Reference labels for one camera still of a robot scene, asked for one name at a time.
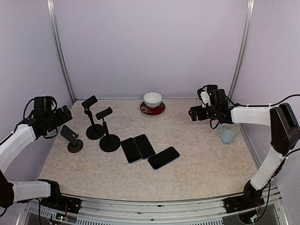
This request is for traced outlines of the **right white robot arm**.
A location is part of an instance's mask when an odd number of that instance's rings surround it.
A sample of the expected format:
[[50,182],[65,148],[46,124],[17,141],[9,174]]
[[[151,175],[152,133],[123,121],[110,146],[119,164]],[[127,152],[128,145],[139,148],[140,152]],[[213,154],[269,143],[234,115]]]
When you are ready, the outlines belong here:
[[216,121],[218,125],[253,125],[269,129],[270,148],[256,174],[244,186],[240,204],[250,208],[258,196],[279,173],[289,155],[296,152],[300,125],[286,99],[266,105],[245,105],[233,102],[224,89],[205,85],[198,89],[200,105],[188,114],[192,121]]

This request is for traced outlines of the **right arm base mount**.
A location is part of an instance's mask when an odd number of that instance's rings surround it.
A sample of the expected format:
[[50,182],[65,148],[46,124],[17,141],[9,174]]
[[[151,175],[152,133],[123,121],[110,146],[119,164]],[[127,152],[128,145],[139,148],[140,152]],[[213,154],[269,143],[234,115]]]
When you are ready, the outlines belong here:
[[238,212],[264,205],[265,201],[261,193],[250,194],[245,192],[242,195],[224,199],[226,213]]

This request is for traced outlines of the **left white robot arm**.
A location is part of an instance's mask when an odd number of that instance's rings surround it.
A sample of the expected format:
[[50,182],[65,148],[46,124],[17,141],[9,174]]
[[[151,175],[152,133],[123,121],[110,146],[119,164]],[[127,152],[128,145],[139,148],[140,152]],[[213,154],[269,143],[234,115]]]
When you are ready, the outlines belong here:
[[62,208],[66,199],[59,184],[52,180],[8,181],[5,172],[14,159],[38,138],[51,139],[49,133],[72,119],[66,105],[58,107],[52,96],[39,96],[30,100],[33,110],[24,115],[14,130],[0,143],[0,206],[8,208],[13,203],[42,199],[53,207]]

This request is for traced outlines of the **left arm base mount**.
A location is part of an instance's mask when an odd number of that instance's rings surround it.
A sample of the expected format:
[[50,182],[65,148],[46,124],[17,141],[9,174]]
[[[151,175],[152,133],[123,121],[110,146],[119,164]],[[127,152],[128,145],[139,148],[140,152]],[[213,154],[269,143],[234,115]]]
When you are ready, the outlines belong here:
[[50,199],[43,198],[41,200],[41,205],[46,206],[51,209],[64,211],[66,213],[78,214],[81,206],[81,199],[61,195],[60,198]]

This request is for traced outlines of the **small round-base phone stand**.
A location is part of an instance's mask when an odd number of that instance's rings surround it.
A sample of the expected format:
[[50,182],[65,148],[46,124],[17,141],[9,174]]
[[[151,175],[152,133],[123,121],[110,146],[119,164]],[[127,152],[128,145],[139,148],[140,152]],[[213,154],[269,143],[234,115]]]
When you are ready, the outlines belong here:
[[71,130],[68,126],[63,125],[60,134],[68,141],[67,150],[69,152],[77,153],[83,148],[83,141],[78,139],[79,135]]

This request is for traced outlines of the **black phone white edge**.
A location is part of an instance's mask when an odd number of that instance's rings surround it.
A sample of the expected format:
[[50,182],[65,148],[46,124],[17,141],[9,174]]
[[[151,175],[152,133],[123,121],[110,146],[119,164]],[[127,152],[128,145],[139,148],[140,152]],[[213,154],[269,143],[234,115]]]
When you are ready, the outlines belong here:
[[132,137],[121,141],[121,146],[129,164],[142,160],[139,149]]

